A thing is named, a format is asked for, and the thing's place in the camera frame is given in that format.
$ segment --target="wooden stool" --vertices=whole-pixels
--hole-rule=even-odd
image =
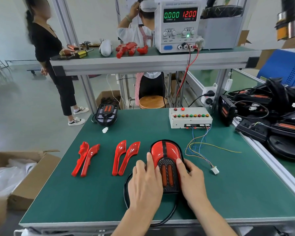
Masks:
[[[139,100],[139,106],[142,109],[146,108],[164,108],[164,101],[167,103],[167,99],[163,100],[162,96],[158,95],[151,95],[151,96],[144,96]]]

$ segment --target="black top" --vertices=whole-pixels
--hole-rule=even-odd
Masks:
[[[59,55],[62,50],[61,41],[37,23],[32,23],[30,36],[35,46],[35,56],[39,62],[47,62],[51,57]]]

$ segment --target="woman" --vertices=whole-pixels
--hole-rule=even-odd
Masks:
[[[135,42],[139,47],[154,46],[154,12],[144,12],[139,9],[139,5],[143,0],[135,2],[129,15],[119,23],[117,28],[118,37],[124,42]],[[129,28],[132,20],[139,15],[142,20],[143,27]],[[148,95],[164,96],[164,73],[163,72],[148,72],[137,73],[136,75],[136,105],[139,105],[139,99]]]
[[[74,86],[71,76],[56,76],[50,64],[50,58],[62,50],[61,41],[47,24],[51,17],[47,0],[25,0],[27,4],[26,20],[30,42],[35,46],[35,55],[41,64],[41,73],[49,74],[60,94],[63,114],[68,117],[68,125],[76,126],[85,123],[85,119],[73,118],[74,115],[89,111],[88,108],[78,107],[74,96]]]

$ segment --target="bracelet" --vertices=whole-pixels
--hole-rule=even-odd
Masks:
[[[126,19],[131,23],[132,19],[129,17],[129,15],[126,15]]]

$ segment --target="digital display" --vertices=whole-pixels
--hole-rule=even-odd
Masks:
[[[196,21],[198,14],[197,7],[164,9],[164,23]]]

